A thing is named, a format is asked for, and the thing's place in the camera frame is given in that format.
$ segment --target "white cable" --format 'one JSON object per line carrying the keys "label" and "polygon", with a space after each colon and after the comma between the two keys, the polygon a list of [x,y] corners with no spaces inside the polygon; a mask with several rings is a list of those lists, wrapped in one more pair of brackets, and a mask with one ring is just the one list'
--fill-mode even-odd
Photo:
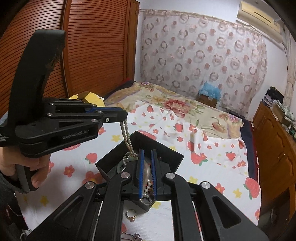
{"label": "white cable", "polygon": [[28,235],[32,232],[32,230],[31,229],[28,229],[26,232],[24,232],[24,231],[26,231],[26,230],[23,230],[23,233],[21,234],[21,236],[20,236],[20,241],[22,241],[22,236],[24,235],[24,234],[27,234],[27,232],[29,232],[28,233]]}
{"label": "white cable", "polygon": [[16,216],[18,216],[18,217],[22,217],[22,215],[19,215],[19,214],[16,214],[12,209],[11,209],[11,207],[8,205],[8,207],[9,207],[9,209],[16,215]]}

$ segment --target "wooden wardrobe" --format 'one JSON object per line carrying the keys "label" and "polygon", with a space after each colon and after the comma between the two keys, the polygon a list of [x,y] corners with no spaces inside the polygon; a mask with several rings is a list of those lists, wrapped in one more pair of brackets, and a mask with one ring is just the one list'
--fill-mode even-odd
{"label": "wooden wardrobe", "polygon": [[253,123],[262,190],[261,209],[275,206],[278,199],[288,193],[290,210],[286,218],[289,220],[296,211],[296,143],[262,102]]}
{"label": "wooden wardrobe", "polygon": [[133,79],[138,12],[135,0],[30,0],[0,36],[0,116],[8,109],[18,62],[37,29],[67,32],[45,96],[83,91],[103,96]]}

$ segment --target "patterned curtain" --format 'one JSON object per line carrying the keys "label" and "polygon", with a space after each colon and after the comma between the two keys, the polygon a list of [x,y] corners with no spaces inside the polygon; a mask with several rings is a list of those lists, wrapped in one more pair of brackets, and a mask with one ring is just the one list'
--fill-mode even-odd
{"label": "patterned curtain", "polygon": [[288,50],[288,82],[284,95],[284,106],[290,107],[294,92],[294,85],[296,80],[296,43],[289,32],[288,28],[285,26],[285,33],[287,38],[287,50]]}
{"label": "patterned curtain", "polygon": [[263,36],[250,27],[214,17],[146,10],[141,80],[195,99],[206,84],[220,106],[246,116],[267,70]]}

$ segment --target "necklace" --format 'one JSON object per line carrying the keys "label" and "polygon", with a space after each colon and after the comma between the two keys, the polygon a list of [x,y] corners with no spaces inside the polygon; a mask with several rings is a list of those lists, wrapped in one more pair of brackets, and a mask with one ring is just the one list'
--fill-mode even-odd
{"label": "necklace", "polygon": [[126,144],[126,147],[128,148],[129,152],[127,152],[124,157],[121,159],[122,164],[123,164],[123,170],[126,168],[126,162],[125,159],[126,158],[130,158],[130,157],[134,157],[138,159],[138,154],[135,153],[135,151],[133,150],[133,146],[131,144],[131,139],[130,139],[130,135],[128,133],[128,123],[127,120],[125,120],[124,122],[120,122],[120,127],[121,127],[121,132],[122,132],[122,136],[124,139],[124,143]]}

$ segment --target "floral quilt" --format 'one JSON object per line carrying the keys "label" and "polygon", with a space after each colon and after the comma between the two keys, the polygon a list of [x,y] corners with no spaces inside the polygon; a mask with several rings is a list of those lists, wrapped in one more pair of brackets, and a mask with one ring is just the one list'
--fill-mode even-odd
{"label": "floral quilt", "polygon": [[104,102],[105,106],[121,107],[131,112],[138,100],[173,111],[176,116],[205,131],[210,137],[241,137],[241,119],[148,82],[135,82],[132,87],[115,92]]}

